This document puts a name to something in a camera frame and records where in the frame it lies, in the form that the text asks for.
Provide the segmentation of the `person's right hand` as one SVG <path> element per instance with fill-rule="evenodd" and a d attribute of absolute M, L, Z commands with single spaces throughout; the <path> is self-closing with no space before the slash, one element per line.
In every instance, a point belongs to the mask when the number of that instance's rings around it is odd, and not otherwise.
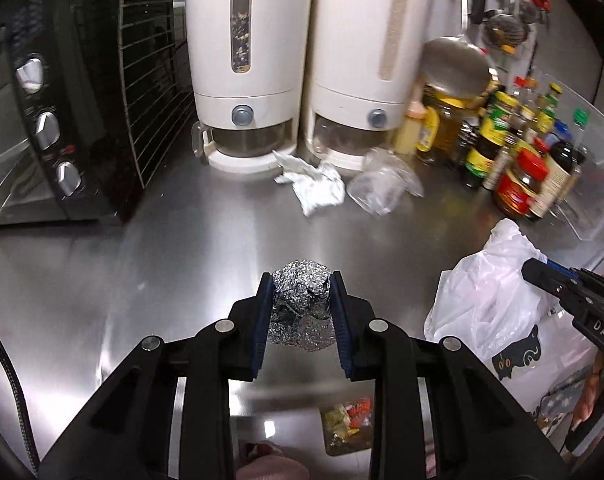
<path fill-rule="evenodd" d="M 590 374 L 573 411 L 573 427 L 585 422 L 593 413 L 596 401 L 604 396 L 604 355 L 598 351 Z"/>

